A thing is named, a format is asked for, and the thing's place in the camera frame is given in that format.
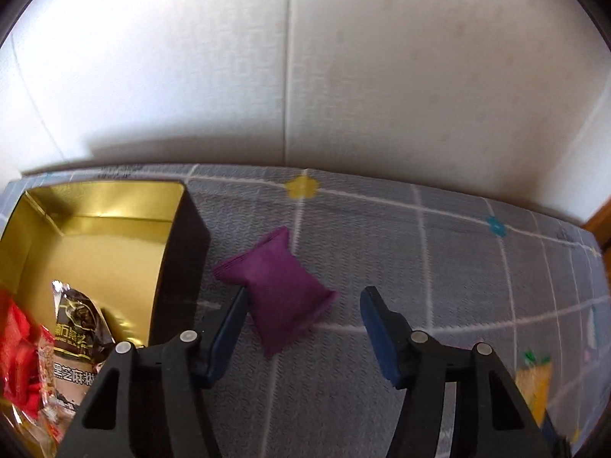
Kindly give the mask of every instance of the teal flower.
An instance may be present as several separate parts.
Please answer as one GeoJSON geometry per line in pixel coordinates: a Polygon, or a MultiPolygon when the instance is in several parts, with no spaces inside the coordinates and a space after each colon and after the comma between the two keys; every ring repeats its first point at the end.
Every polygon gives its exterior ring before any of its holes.
{"type": "Polygon", "coordinates": [[[503,225],[498,218],[492,216],[488,218],[488,223],[490,224],[490,230],[492,233],[499,235],[500,237],[505,237],[505,234],[507,233],[505,225],[503,225]]]}

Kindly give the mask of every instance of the silver screw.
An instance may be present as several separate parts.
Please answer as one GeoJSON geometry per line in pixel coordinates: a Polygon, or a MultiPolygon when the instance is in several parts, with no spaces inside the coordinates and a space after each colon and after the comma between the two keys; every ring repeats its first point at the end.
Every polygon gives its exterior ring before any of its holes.
{"type": "Polygon", "coordinates": [[[491,355],[493,352],[492,347],[489,344],[486,344],[485,342],[480,342],[477,345],[477,348],[475,349],[477,350],[479,354],[484,355],[484,356],[491,355]]]}
{"type": "Polygon", "coordinates": [[[412,341],[417,342],[418,344],[428,341],[428,334],[426,332],[422,332],[422,330],[413,331],[410,337],[412,338],[412,341]]]}
{"type": "Polygon", "coordinates": [[[197,332],[194,330],[185,330],[180,333],[180,340],[182,342],[191,342],[197,339],[197,332]]]}
{"type": "Polygon", "coordinates": [[[127,353],[131,349],[131,343],[127,341],[121,341],[115,346],[115,351],[120,355],[127,353]]]}

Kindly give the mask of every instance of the purple pouch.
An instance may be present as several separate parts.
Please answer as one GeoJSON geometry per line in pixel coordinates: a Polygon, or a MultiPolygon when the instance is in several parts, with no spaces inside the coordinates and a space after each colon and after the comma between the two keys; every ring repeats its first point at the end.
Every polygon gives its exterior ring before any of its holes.
{"type": "Polygon", "coordinates": [[[288,229],[279,227],[256,246],[217,265],[215,277],[248,288],[252,320],[265,356],[306,331],[339,296],[308,273],[288,250],[288,229]]]}

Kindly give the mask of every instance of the gray tablecloth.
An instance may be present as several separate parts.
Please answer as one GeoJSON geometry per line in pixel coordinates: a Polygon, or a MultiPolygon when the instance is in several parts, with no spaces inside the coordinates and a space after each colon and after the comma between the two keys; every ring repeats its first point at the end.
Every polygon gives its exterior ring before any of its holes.
{"type": "MultiPolygon", "coordinates": [[[[198,315],[228,293],[212,265],[280,225],[291,230],[304,267],[341,292],[310,335],[271,360],[247,321],[226,376],[206,392],[227,458],[384,456],[403,394],[381,376],[360,319],[368,285],[443,343],[489,342],[512,374],[528,350],[551,356],[549,411],[576,447],[608,401],[606,273],[593,236],[572,224],[479,197],[317,170],[130,165],[13,182],[0,227],[28,187],[101,177],[187,182],[212,234],[198,315]],[[312,197],[285,186],[304,175],[312,197]]],[[[453,398],[448,385],[439,457],[450,449],[453,398]]]]}

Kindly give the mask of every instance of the wall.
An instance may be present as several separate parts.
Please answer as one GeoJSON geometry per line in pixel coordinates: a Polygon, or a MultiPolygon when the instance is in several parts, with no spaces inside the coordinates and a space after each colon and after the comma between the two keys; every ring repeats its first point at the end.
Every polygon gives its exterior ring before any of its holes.
{"type": "Polygon", "coordinates": [[[575,0],[34,0],[0,68],[13,170],[315,166],[576,221],[611,195],[611,53],[575,0]]]}

